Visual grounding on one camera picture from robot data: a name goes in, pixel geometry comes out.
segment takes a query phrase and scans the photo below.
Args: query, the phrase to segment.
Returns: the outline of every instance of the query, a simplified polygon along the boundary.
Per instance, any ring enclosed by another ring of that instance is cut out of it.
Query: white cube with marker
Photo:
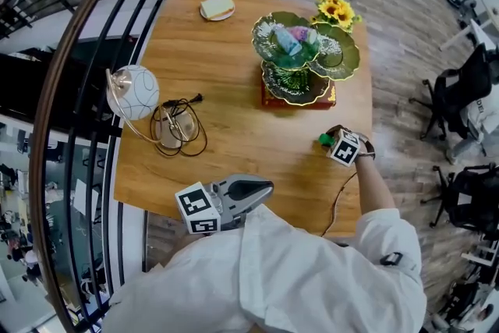
[[[220,214],[201,182],[175,194],[182,219],[192,234],[220,232]]]
[[[359,150],[359,136],[345,129],[338,129],[334,133],[334,145],[331,146],[327,155],[345,167],[349,167],[355,161]]]

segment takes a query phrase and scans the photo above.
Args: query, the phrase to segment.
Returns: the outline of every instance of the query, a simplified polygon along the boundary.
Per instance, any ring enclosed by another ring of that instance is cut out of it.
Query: white lamp shade
[[[128,71],[132,83],[125,93],[119,94],[119,105],[125,112],[125,116],[132,121],[147,117],[154,111],[159,100],[156,76],[142,66],[125,66],[119,69],[119,71],[123,70]],[[122,115],[109,90],[106,91],[106,97],[111,110],[116,115]]]

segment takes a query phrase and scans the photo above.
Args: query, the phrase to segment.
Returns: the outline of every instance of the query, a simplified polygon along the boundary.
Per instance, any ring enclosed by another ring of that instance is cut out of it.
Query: white plate
[[[213,19],[208,19],[206,18],[206,16],[204,15],[203,13],[203,8],[200,6],[200,14],[201,16],[203,16],[204,19],[207,19],[208,21],[222,21],[223,19],[227,19],[229,18],[232,14],[234,14],[234,11],[235,11],[235,4],[234,4],[234,7],[232,8],[232,11],[230,12],[227,12],[226,14],[224,14],[223,16],[219,16],[219,17],[216,17],[216,18],[213,18]]]

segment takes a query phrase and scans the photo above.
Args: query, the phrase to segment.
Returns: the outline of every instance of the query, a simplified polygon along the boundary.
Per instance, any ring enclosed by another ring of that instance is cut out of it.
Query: green leaf-shaped plate
[[[312,25],[318,35],[319,55],[308,62],[309,68],[317,75],[330,80],[346,80],[360,64],[360,53],[353,38],[340,27],[329,23]]]
[[[293,12],[272,12],[268,16],[261,17],[253,26],[253,46],[257,53],[266,62],[275,66],[296,71],[306,68],[306,63],[314,60],[319,53],[319,42],[314,44],[300,42],[302,50],[295,55],[289,55],[278,43],[273,28],[281,24],[284,27],[307,27],[310,24],[307,19],[298,17]]]
[[[329,88],[328,78],[322,78],[308,68],[287,71],[269,62],[262,62],[262,70],[267,89],[274,97],[290,105],[311,105]]]

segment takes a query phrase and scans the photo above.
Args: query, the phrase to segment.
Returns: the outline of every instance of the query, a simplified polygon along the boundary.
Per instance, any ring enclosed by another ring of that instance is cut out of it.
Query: wooden handrail
[[[34,120],[30,156],[30,215],[34,237],[34,249],[37,252],[38,260],[41,262],[44,285],[47,289],[49,299],[67,332],[74,332],[76,330],[68,315],[64,299],[62,298],[58,287],[50,254],[50,244],[48,243],[44,232],[45,149],[48,143],[50,114],[62,70],[97,2],[98,0],[83,0],[73,14],[72,19],[69,21],[68,26],[62,35],[62,39],[52,58],[47,76],[45,77],[44,86],[41,90],[41,96]]]

